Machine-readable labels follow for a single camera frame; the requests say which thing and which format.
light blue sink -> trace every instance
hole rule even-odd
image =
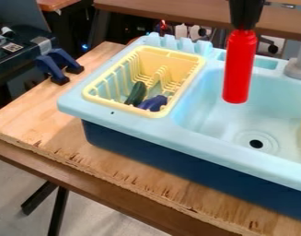
[[[81,91],[87,84],[140,44],[206,58],[205,67],[167,116],[146,118],[82,98]],[[175,41],[171,36],[159,38],[150,34],[64,94],[58,107],[91,124],[109,128],[110,132],[140,138],[301,191],[301,81],[284,75],[287,61],[256,56],[249,100],[239,105],[226,103],[221,98],[225,53],[213,49],[210,42],[193,44],[188,39]]]

drain hole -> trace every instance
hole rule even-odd
[[[253,148],[262,148],[263,144],[260,140],[254,139],[249,142]]]

sink drain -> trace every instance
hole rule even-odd
[[[249,144],[253,147],[253,148],[262,148],[263,147],[263,144],[260,140],[257,140],[257,139],[254,139],[254,140],[251,140],[249,142]]]
[[[279,150],[279,145],[275,138],[259,131],[240,132],[235,136],[234,142],[243,147],[257,149],[269,154],[276,154]]]

white faucet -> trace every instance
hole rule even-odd
[[[293,78],[301,79],[301,47],[297,58],[291,58],[284,68],[284,73]]]

metal table leg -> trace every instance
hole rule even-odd
[[[62,226],[64,210],[66,207],[69,191],[63,187],[59,187],[55,206],[52,212],[51,224],[48,232],[48,236],[58,236]]]
[[[92,21],[91,31],[89,35],[88,44],[92,49],[105,41],[109,29],[110,12],[109,11],[95,11]]]
[[[226,29],[214,29],[211,41],[215,48],[224,49],[226,47]]]
[[[23,213],[28,216],[35,210],[55,189],[57,185],[46,182],[31,197],[29,197],[22,205]]]
[[[5,107],[9,102],[11,102],[11,94],[7,83],[0,86],[0,109]]]

